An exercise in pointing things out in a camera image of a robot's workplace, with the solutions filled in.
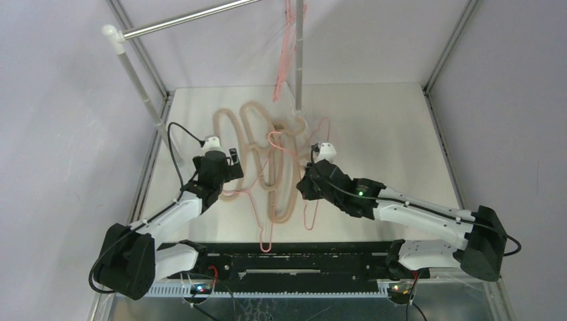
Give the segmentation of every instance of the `pink string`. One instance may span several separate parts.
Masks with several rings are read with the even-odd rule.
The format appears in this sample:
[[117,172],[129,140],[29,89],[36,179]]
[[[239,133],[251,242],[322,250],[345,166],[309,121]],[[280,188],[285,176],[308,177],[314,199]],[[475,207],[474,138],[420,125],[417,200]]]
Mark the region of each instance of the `pink string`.
[[[262,171],[264,170],[265,166],[267,165],[269,159],[267,159],[264,164],[262,165]],[[254,212],[254,217],[256,218],[256,225],[258,225],[258,227],[260,228],[260,251],[267,253],[271,251],[271,240],[272,240],[272,232],[273,232],[273,218],[275,215],[275,207],[273,208],[273,212],[272,212],[272,220],[271,220],[271,224],[270,224],[270,228],[269,228],[269,245],[267,249],[263,248],[263,233],[264,233],[264,226],[260,223],[260,218],[258,217],[258,211],[256,210],[256,202],[254,201],[254,197],[252,197],[252,194],[250,193],[250,191],[252,190],[252,187],[254,187],[254,185],[256,185],[256,182],[258,182],[258,179],[260,178],[260,175],[256,176],[256,179],[254,180],[254,182],[252,182],[252,185],[250,185],[250,187],[248,187],[247,189],[243,189],[240,191],[229,191],[229,194],[227,196],[231,196],[234,194],[246,194],[248,196],[248,198],[250,199],[250,203],[252,204],[252,211]]]
[[[323,118],[319,121],[319,125],[317,126],[317,129],[315,129],[315,130],[311,133],[311,135],[309,136],[309,138],[307,138],[307,140],[305,141],[305,144],[303,144],[303,146],[301,146],[301,147],[297,150],[297,152],[294,152],[294,151],[292,151],[292,150],[285,149],[285,148],[282,147],[282,146],[278,146],[275,142],[273,142],[273,141],[271,140],[271,136],[272,136],[272,135],[274,135],[274,134],[281,134],[281,132],[277,132],[277,131],[269,132],[268,135],[267,135],[267,141],[269,142],[270,145],[272,145],[272,147],[277,148],[277,149],[279,149],[279,150],[281,150],[281,151],[283,151],[283,152],[286,152],[286,153],[292,155],[293,157],[297,157],[297,156],[299,155],[300,151],[301,151],[307,144],[309,144],[309,141],[311,140],[311,138],[313,137],[313,135],[315,135],[317,132],[319,132],[319,130],[321,129],[321,124],[323,124],[323,121],[325,121],[325,120],[328,122],[328,126],[327,126],[327,141],[329,141],[329,137],[330,137],[330,135],[331,135],[331,120],[330,120],[328,117],[323,117]],[[308,226],[307,226],[307,202],[306,202],[305,200],[303,200],[303,204],[304,204],[304,207],[303,207],[303,226],[305,227],[306,230],[311,231],[311,230],[313,230],[313,228],[315,227],[315,219],[317,218],[317,210],[318,210],[318,208],[319,208],[319,200],[317,200],[317,202],[316,202],[316,204],[315,204],[315,213],[313,214],[313,221],[311,222],[311,227],[308,227]]]
[[[307,13],[307,5],[303,6],[304,12],[304,21],[305,21],[305,14]],[[288,56],[289,51],[296,52],[296,44],[295,44],[295,33],[293,34],[291,46],[290,46],[290,35],[292,34],[292,26],[296,21],[296,14],[292,13],[292,4],[291,0],[286,0],[286,33],[283,35],[283,45],[281,47],[281,54],[279,56],[279,67],[277,70],[277,78],[275,80],[275,89],[273,91],[273,101],[277,101],[279,99],[279,95],[281,93],[281,89],[283,88],[284,83],[288,78],[288,74],[290,73],[290,69],[293,62],[293,56]]]

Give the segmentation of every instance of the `beige hose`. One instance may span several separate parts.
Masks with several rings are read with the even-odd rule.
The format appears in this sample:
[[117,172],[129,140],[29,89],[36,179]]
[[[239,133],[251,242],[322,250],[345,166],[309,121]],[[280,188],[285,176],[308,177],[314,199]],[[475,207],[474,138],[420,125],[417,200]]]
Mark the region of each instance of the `beige hose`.
[[[292,148],[290,149],[294,153],[290,155],[292,156],[292,162],[293,162],[292,181],[291,181],[290,195],[287,201],[287,206],[283,211],[277,211],[276,209],[277,207],[276,193],[277,193],[277,188],[281,185],[281,181],[283,179],[284,152],[280,149],[274,148],[272,145],[268,145],[267,147],[264,148],[258,145],[257,141],[254,139],[250,122],[248,120],[248,114],[253,111],[256,111],[265,120],[267,124],[268,132],[276,132],[276,131],[281,132],[281,134],[277,136],[272,136],[271,138],[272,142],[274,142],[278,146],[283,146],[285,136],[288,137],[288,140],[292,142]],[[235,129],[236,137],[238,140],[242,171],[244,173],[246,173],[247,153],[250,151],[252,152],[254,163],[256,165],[256,173],[258,175],[258,183],[260,184],[261,188],[264,191],[268,192],[267,216],[274,223],[285,223],[292,216],[298,196],[298,191],[295,188],[295,186],[300,179],[300,164],[299,164],[299,158],[296,156],[297,155],[296,136],[301,135],[305,130],[306,127],[305,120],[296,117],[295,120],[296,122],[298,122],[299,128],[297,130],[292,130],[287,122],[272,121],[268,112],[261,104],[257,102],[247,102],[246,104],[242,105],[242,107],[240,107],[240,111],[239,111],[240,119],[244,125],[244,131],[248,139],[248,143],[246,143],[244,141],[244,135],[242,133],[242,129],[240,125],[238,124],[236,115],[228,109],[220,109],[216,111],[216,113],[214,114],[213,128],[215,131],[215,135],[220,137],[219,121],[222,115],[226,115],[230,119]],[[260,156],[266,156],[266,155],[268,156],[268,161],[266,165],[268,166],[267,182],[265,180],[264,173],[262,171],[262,163],[260,161]],[[235,191],[240,192],[243,190],[242,188],[243,182],[244,179],[240,179],[237,181],[237,186]],[[223,201],[232,201],[236,199],[238,195],[239,195],[238,193],[232,193],[229,195],[223,193],[220,196],[220,198]]]

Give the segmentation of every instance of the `white joint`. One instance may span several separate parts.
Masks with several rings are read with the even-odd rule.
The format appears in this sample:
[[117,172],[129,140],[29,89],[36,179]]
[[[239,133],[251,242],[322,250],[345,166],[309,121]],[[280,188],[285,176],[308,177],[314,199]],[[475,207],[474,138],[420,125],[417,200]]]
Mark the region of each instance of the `white joint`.
[[305,118],[305,113],[303,112],[303,108],[300,110],[292,108],[292,115],[294,115],[294,117]]
[[322,142],[319,144],[319,155],[315,158],[315,163],[326,159],[329,163],[333,163],[336,156],[336,149],[330,142]]
[[221,139],[216,136],[209,136],[205,139],[205,144],[202,147],[204,152],[208,152],[210,150],[220,150],[223,151],[223,147],[221,146]]
[[126,40],[122,32],[118,31],[116,27],[114,27],[113,25],[105,25],[104,27],[102,27],[102,34],[108,38],[108,41],[110,41],[110,44],[114,48],[114,52],[116,52],[117,55],[121,55],[126,52],[126,48],[124,48],[124,46],[122,45],[124,42],[126,42]]

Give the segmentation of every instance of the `black cable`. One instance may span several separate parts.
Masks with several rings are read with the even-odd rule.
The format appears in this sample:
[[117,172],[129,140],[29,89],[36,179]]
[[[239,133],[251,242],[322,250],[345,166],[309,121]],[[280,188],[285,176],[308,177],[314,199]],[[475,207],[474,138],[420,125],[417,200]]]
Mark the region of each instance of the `black cable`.
[[359,198],[359,199],[374,199],[374,200],[376,200],[376,201],[390,201],[390,202],[394,202],[394,203],[399,203],[399,204],[404,205],[404,206],[411,206],[411,207],[415,207],[415,208],[417,208],[417,209],[421,209],[421,210],[423,210],[423,211],[430,212],[431,214],[434,214],[434,215],[437,215],[437,216],[440,216],[440,217],[443,217],[443,218],[446,218],[446,219],[450,219],[450,220],[452,220],[452,221],[457,221],[457,222],[461,222],[461,223],[467,223],[467,224],[472,224],[472,225],[476,225],[476,226],[483,227],[483,228],[485,228],[485,229],[488,229],[488,230],[490,230],[490,231],[493,231],[494,233],[497,233],[497,234],[500,235],[500,236],[505,237],[506,239],[508,239],[508,240],[510,240],[510,241],[512,241],[512,242],[514,242],[514,243],[516,244],[517,248],[516,248],[515,250],[513,250],[513,251],[511,251],[511,252],[508,252],[508,253],[504,253],[503,256],[511,256],[511,255],[517,254],[518,252],[520,252],[520,251],[522,250],[522,244],[520,243],[520,241],[518,241],[516,238],[514,238],[514,237],[508,235],[506,232],[497,231],[494,227],[491,227],[491,226],[488,226],[488,225],[484,225],[484,224],[482,224],[482,223],[470,221],[470,220],[468,220],[468,219],[461,219],[460,221],[458,221],[456,217],[453,217],[453,216],[450,216],[450,215],[447,215],[447,214],[443,214],[443,213],[438,212],[438,211],[436,211],[436,210],[434,210],[434,209],[429,209],[429,208],[427,208],[427,207],[420,206],[420,205],[418,205],[418,204],[412,204],[412,203],[410,203],[409,205],[406,205],[406,203],[405,203],[404,201],[401,201],[400,199],[393,199],[393,198],[391,198],[391,197],[369,197],[369,196],[362,196],[362,195],[357,195],[357,194],[354,194],[354,193],[345,191],[344,189],[341,189],[340,187],[338,187],[338,186],[336,186],[335,184],[333,184],[332,182],[330,182],[328,179],[326,179],[325,176],[323,176],[323,175],[321,174],[321,172],[319,171],[319,169],[315,166],[315,161],[314,161],[314,159],[313,159],[313,152],[314,152],[314,149],[311,149],[311,155],[310,155],[310,156],[311,156],[311,163],[313,164],[312,166],[313,166],[313,168],[315,168],[315,171],[317,172],[317,174],[318,174],[319,176],[321,176],[323,179],[325,179],[325,182],[326,182],[329,186],[333,187],[333,188],[336,189],[337,191],[340,191],[341,193],[344,193],[344,194],[349,195],[349,196],[352,196],[352,197],[357,197],[357,198]]
[[[177,166],[177,162],[175,161],[175,157],[173,156],[173,151],[171,149],[171,126],[178,126],[181,129],[183,129],[187,134],[189,134],[189,136],[193,137],[195,140],[197,140],[199,142],[199,144],[201,145],[201,147],[205,144],[205,141],[198,139],[195,135],[191,134],[191,132],[189,132],[185,127],[181,126],[180,124],[176,123],[176,122],[170,122],[169,125],[167,126],[167,143],[168,143],[168,147],[169,147],[169,154],[171,155],[171,160],[173,161],[173,165],[175,166],[175,171],[177,172],[177,175],[179,177],[179,182],[181,184],[181,187],[183,187],[183,177],[181,176],[181,172],[179,171],[179,167]],[[195,177],[197,176],[197,171],[195,171],[192,175],[192,177],[189,179],[189,181],[192,181],[193,179],[195,179]],[[177,201],[179,201],[181,199],[181,196],[183,195],[183,192],[181,192],[179,194],[179,196],[177,197]],[[171,209],[175,204],[177,204],[177,202],[172,202],[170,205],[167,205],[164,209],[162,209],[161,211],[159,211],[156,215],[150,217],[148,219],[148,223],[154,221],[156,218],[158,218],[160,215],[162,215],[163,213],[167,212],[169,209]],[[136,227],[135,229],[130,230],[128,233],[124,234],[120,239],[118,239],[117,241],[115,241],[112,245],[110,245],[106,250],[104,250],[104,252],[98,256],[98,258],[96,259],[96,261],[94,262],[94,264],[92,265],[90,272],[89,272],[89,286],[91,289],[93,289],[93,291],[101,293],[101,294],[113,294],[116,293],[116,291],[114,290],[102,290],[97,288],[94,285],[93,282],[93,277],[94,277],[94,268],[97,266],[97,264],[100,262],[100,260],[116,245],[118,245],[118,243],[120,243],[123,239],[125,239],[126,237],[128,237],[131,233],[134,233],[135,231],[138,231],[139,229],[141,229],[142,227],[146,226],[145,223],[143,223],[142,225]]]
[[177,177],[179,178],[179,184],[181,185],[181,187],[183,187],[183,185],[184,185],[183,184],[183,177],[181,176],[179,166],[177,165],[177,161],[175,160],[175,156],[173,156],[173,149],[171,148],[171,126],[174,126],[174,125],[183,129],[187,134],[189,134],[189,136],[193,137],[197,142],[199,142],[201,147],[203,147],[203,145],[205,144],[205,141],[198,139],[195,135],[191,134],[191,132],[189,132],[185,127],[181,126],[180,124],[178,124],[176,122],[170,122],[169,125],[167,125],[167,145],[169,147],[169,154],[171,156],[171,160],[173,161],[173,166],[175,167],[175,171],[177,172]]
[[199,306],[196,306],[194,304],[191,305],[192,308],[194,308],[195,310],[199,311],[200,313],[206,315],[209,317],[209,319],[214,320],[214,321],[220,321],[219,319],[215,318],[214,316],[210,315],[207,311],[201,309]]
[[92,267],[90,268],[90,272],[89,272],[89,286],[91,289],[93,289],[93,291],[101,293],[101,294],[113,294],[116,293],[116,291],[114,290],[102,290],[97,288],[94,285],[93,282],[93,277],[94,277],[94,268],[97,266],[98,262],[100,262],[100,260],[115,246],[117,246],[123,239],[127,238],[130,234],[134,233],[135,231],[138,231],[139,229],[141,229],[142,227],[146,226],[146,224],[142,224],[138,227],[136,227],[135,229],[131,229],[130,231],[128,231],[128,233],[124,234],[120,239],[116,240],[113,244],[111,244],[108,248],[106,248],[102,254],[100,254],[98,256],[98,259],[96,259],[96,261],[94,262],[94,264],[92,265]]
[[412,305],[419,311],[419,313],[421,313],[421,316],[423,317],[423,321],[427,321],[427,318],[425,317],[425,314],[424,314],[423,311],[417,306],[417,304],[412,303]]
[[232,317],[232,319],[233,319],[233,320],[236,319],[236,301],[235,301],[235,299],[234,299],[234,293],[230,290],[229,286],[228,286],[225,282],[222,282],[221,280],[219,280],[218,278],[215,278],[214,276],[207,276],[207,275],[205,275],[205,274],[199,274],[199,273],[189,272],[189,275],[190,275],[190,276],[198,276],[198,277],[200,277],[200,278],[207,278],[207,279],[210,279],[210,280],[215,280],[215,283],[216,283],[216,282],[220,282],[222,285],[224,285],[225,288],[227,288],[227,290],[228,290],[228,292],[230,293],[231,298],[232,298],[232,307],[233,307],[233,317]]

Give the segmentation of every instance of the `red cord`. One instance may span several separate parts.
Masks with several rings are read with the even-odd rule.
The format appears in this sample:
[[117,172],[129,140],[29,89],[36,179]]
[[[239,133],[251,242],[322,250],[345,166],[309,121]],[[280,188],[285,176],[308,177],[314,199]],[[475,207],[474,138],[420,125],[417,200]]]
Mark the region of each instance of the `red cord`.
[[[304,12],[304,21],[305,16],[307,13],[307,5],[303,6]],[[294,34],[291,40],[291,47],[290,47],[290,35],[292,32],[292,26],[296,21],[296,14],[292,13],[292,4],[291,0],[286,0],[286,33],[283,35],[283,45],[281,47],[281,54],[279,56],[279,69],[277,72],[277,79],[275,81],[275,89],[273,91],[273,101],[277,101],[279,99],[279,94],[281,89],[283,88],[284,83],[288,78],[288,74],[290,72],[290,68],[293,62],[293,56],[288,57],[288,52],[296,51],[295,45],[295,38],[296,35]]]
[[[307,145],[309,144],[309,141],[311,140],[311,138],[313,137],[313,135],[315,135],[317,132],[319,132],[319,130],[321,129],[321,125],[323,124],[323,121],[325,121],[325,120],[328,122],[328,127],[327,127],[327,141],[329,140],[330,131],[331,131],[331,120],[330,120],[329,118],[327,118],[327,117],[324,117],[324,118],[321,119],[321,121],[319,121],[319,125],[317,126],[317,129],[311,133],[311,135],[309,136],[309,138],[307,139],[307,141],[305,142],[305,144],[303,144],[303,146],[301,146],[301,148],[300,148],[297,152],[292,152],[291,150],[287,150],[287,149],[285,149],[284,147],[277,145],[276,143],[274,143],[274,142],[270,139],[273,134],[281,134],[281,132],[270,132],[270,133],[268,134],[268,136],[267,136],[267,140],[268,140],[268,142],[270,143],[270,145],[272,145],[274,148],[280,149],[280,150],[282,150],[283,152],[287,152],[288,154],[291,154],[292,156],[298,156],[298,155],[299,155],[299,152],[300,152],[305,146],[307,146]],[[269,156],[270,156],[270,155],[268,155],[268,159],[267,159],[267,160],[264,162],[264,164],[262,165],[262,168],[261,168],[261,171],[262,171],[262,172],[263,172],[265,166],[266,166],[267,163],[268,163]],[[250,187],[248,187],[247,189],[243,189],[243,190],[240,190],[240,191],[228,191],[228,192],[229,192],[228,196],[233,195],[233,194],[246,194],[246,195],[248,196],[248,198],[250,199],[250,203],[252,204],[252,211],[253,211],[253,213],[254,213],[254,218],[256,219],[256,225],[258,226],[258,228],[260,228],[260,234],[259,234],[259,246],[260,246],[260,251],[262,251],[263,253],[268,253],[268,252],[271,251],[271,244],[272,244],[272,237],[273,237],[273,221],[274,221],[274,219],[275,219],[275,206],[273,207],[273,211],[272,211],[272,214],[271,214],[272,220],[270,221],[270,226],[269,226],[269,241],[268,241],[268,247],[267,247],[267,249],[265,249],[265,248],[263,247],[263,243],[264,243],[264,242],[263,242],[264,226],[260,223],[260,218],[258,217],[258,212],[257,212],[257,209],[256,209],[256,202],[254,201],[254,197],[253,197],[252,194],[251,194],[252,187],[254,187],[254,185],[256,185],[256,182],[258,182],[258,179],[259,179],[259,175],[256,177],[256,179],[254,180],[254,182],[252,182],[252,185],[250,185]],[[275,197],[274,197],[274,200],[273,200],[273,201],[274,201],[275,204],[277,204],[277,188],[278,188],[278,186],[275,187],[275,191],[274,191]],[[307,202],[306,202],[305,200],[303,200],[303,202],[304,202],[303,224],[304,224],[304,227],[305,227],[308,231],[311,231],[311,230],[313,230],[313,228],[314,228],[314,226],[315,226],[315,218],[317,217],[317,210],[318,210],[318,207],[319,207],[319,201],[317,201],[317,202],[316,202],[316,205],[315,205],[315,213],[314,213],[314,215],[313,215],[313,221],[311,222],[311,227],[308,227],[308,226],[307,226],[307,213],[306,213],[306,211],[307,211]]]
[[215,279],[213,280],[213,286],[215,286],[215,284],[217,283],[217,278],[219,277],[219,271],[217,271],[217,268],[214,265],[209,265],[209,270],[215,271]]

